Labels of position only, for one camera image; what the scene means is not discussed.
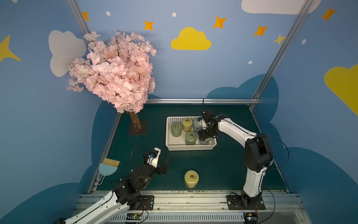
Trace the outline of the white perforated plastic basket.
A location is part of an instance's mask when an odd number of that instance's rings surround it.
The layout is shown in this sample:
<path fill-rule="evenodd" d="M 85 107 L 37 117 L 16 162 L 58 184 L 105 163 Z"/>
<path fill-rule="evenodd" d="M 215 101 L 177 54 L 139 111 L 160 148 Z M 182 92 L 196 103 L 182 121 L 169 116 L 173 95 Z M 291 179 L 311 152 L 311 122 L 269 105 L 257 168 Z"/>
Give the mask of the white perforated plastic basket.
<path fill-rule="evenodd" d="M 182 123 L 184 118 L 191 118 L 192 120 L 199 118 L 199 116 L 176 116 L 167 117 L 166 123 L 166 146 L 169 151 L 195 151 L 195 150 L 212 150 L 217 145 L 216 139 L 208 139 L 209 142 L 206 145 L 200 144 L 197 137 L 195 145 L 186 145 L 185 135 L 186 132 L 182 132 L 181 136 L 174 137 L 171 132 L 171 125 L 173 123 Z"/>

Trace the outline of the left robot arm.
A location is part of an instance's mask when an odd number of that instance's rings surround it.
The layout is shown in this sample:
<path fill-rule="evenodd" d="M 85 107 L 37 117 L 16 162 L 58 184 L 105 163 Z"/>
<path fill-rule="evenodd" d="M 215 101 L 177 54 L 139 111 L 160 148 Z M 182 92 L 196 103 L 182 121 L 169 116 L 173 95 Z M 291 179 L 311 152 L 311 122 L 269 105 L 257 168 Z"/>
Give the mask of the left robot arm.
<path fill-rule="evenodd" d="M 97 203 L 71 218 L 60 217 L 54 223 L 104 224 L 116 214 L 138 208 L 143 198 L 140 192 L 147 187 L 155 174 L 167 173 L 170 161 L 169 157 L 163 166 L 141 165 Z"/>

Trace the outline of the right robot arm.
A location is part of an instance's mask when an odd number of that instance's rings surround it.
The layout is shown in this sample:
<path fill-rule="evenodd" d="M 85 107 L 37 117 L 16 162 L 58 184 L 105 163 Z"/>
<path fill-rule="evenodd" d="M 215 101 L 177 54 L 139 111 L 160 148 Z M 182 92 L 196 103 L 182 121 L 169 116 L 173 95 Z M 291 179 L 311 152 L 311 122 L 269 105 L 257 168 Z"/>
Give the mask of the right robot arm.
<path fill-rule="evenodd" d="M 244 161 L 247 166 L 246 181 L 241 191 L 241 204 L 248 208 L 260 200 L 262 182 L 268 167 L 273 161 L 273 153 L 264 134 L 251 132 L 223 114 L 214 115 L 204 111 L 202 121 L 205 126 L 198 132 L 201 141 L 216 138 L 219 132 L 225 133 L 244 147 Z"/>

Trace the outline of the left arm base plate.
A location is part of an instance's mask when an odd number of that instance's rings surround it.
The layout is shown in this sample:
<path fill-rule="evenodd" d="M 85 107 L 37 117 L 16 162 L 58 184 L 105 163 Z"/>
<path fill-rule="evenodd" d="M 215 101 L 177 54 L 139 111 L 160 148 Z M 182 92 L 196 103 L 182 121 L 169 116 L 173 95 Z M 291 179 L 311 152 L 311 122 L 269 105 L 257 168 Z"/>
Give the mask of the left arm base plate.
<path fill-rule="evenodd" d="M 130 210 L 139 211 L 144 209 L 147 211 L 152 211 L 154 207 L 154 200 L 154 195 L 141 196 L 134 201 L 134 203 L 131 205 Z"/>

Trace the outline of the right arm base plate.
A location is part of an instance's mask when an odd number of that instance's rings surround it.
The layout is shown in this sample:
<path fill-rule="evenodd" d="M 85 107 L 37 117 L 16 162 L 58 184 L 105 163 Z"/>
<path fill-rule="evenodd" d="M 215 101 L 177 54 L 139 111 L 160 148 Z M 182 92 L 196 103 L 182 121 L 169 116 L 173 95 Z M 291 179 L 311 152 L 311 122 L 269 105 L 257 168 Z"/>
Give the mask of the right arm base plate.
<path fill-rule="evenodd" d="M 266 210 L 261 195 L 251 198 L 245 195 L 230 194 L 226 196 L 226 200 L 229 210 Z"/>

